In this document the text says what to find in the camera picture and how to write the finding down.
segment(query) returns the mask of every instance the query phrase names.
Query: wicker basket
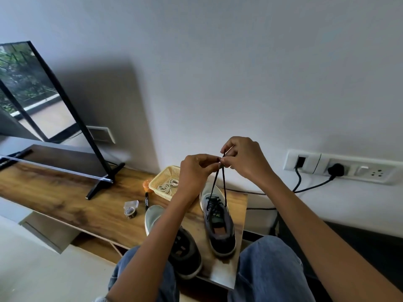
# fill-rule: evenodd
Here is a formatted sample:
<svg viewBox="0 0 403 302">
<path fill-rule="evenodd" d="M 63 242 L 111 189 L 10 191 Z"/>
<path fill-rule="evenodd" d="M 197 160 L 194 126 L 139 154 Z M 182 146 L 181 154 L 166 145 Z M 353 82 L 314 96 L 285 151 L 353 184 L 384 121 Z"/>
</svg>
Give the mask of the wicker basket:
<svg viewBox="0 0 403 302">
<path fill-rule="evenodd" d="M 168 182 L 171 179 L 177 179 L 179 180 L 179 173 L 181 172 L 181 168 L 178 166 L 171 165 L 164 169 L 162 172 L 160 172 L 151 182 L 149 183 L 148 187 L 151 188 L 154 193 L 156 193 L 158 196 L 161 196 L 162 198 L 166 200 L 171 200 L 172 196 L 175 195 L 175 193 L 178 190 L 178 187 L 171 187 L 171 195 L 166 194 L 164 192 L 161 192 L 158 190 L 158 187 L 160 185 L 163 185 L 164 183 Z"/>
</svg>

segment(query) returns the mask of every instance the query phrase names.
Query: white wall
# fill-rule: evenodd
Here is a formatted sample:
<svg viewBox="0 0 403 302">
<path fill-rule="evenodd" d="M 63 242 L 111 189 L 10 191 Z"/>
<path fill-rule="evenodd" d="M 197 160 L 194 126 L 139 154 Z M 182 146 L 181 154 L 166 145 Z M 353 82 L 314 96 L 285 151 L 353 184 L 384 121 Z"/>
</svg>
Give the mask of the white wall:
<svg viewBox="0 0 403 302">
<path fill-rule="evenodd" d="M 289 148 L 402 160 L 403 0 L 2 0 L 0 25 L 0 42 L 32 40 L 132 167 L 218 155 L 232 135 L 260 142 L 289 186 Z M 301 198 L 403 237 L 402 193 L 335 180 Z M 266 231 L 268 214 L 248 213 L 247 228 Z"/>
</svg>

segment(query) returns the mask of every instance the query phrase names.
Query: blue jeans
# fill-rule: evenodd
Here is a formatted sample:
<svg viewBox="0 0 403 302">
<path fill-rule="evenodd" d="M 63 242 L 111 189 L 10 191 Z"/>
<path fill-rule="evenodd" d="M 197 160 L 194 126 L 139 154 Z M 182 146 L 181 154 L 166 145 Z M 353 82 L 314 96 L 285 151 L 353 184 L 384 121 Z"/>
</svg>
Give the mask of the blue jeans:
<svg viewBox="0 0 403 302">
<path fill-rule="evenodd" d="M 116 279 L 139 247 L 127 251 L 110 279 Z M 305 279 L 301 260 L 281 239 L 265 236 L 241 252 L 235 288 L 228 292 L 230 302 L 315 301 Z M 174 269 L 167 262 L 157 302 L 179 302 Z"/>
</svg>

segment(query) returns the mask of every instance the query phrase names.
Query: grey sneaker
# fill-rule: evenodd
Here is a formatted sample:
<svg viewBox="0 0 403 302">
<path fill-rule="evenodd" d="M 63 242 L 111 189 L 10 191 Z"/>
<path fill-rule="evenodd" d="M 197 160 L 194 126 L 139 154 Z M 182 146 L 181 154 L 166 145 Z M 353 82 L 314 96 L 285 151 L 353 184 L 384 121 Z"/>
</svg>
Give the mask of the grey sneaker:
<svg viewBox="0 0 403 302">
<path fill-rule="evenodd" d="M 159 205 L 153 205 L 147 210 L 144 218 L 147 236 L 164 211 L 165 209 Z M 202 257 L 195 240 L 187 230 L 180 226 L 168 261 L 180 278 L 188 280 L 201 271 L 203 267 L 201 260 Z"/>
<path fill-rule="evenodd" d="M 234 222 L 229 214 L 225 198 L 217 186 L 207 182 L 200 194 L 200 207 L 204 213 L 204 226 L 210 246 L 218 257 L 230 256 L 236 247 Z"/>
</svg>

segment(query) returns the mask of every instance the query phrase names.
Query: black shoelace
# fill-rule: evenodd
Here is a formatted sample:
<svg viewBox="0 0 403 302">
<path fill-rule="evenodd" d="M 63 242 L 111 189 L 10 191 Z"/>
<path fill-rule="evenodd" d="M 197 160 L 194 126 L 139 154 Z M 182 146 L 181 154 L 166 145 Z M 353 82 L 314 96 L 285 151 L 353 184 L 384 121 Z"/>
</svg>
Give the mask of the black shoelace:
<svg viewBox="0 0 403 302">
<path fill-rule="evenodd" d="M 225 207 L 226 207 L 227 202 L 226 202 L 226 190 L 225 190 L 224 165 L 222 165 L 221 168 L 222 168 L 222 183 L 224 185 L 224 199 L 225 199 Z M 216 185 L 216 181 L 217 181 L 217 177 L 219 176 L 219 172 L 220 172 L 220 169 L 216 172 L 216 177 L 214 178 L 213 188 L 211 189 L 210 197 L 208 198 L 208 202 L 207 202 L 207 209 L 210 207 L 210 205 L 213 205 L 214 210 L 219 207 L 219 203 L 220 203 L 219 198 L 218 199 L 214 198 L 214 200 L 212 199 L 214 187 Z"/>
</svg>

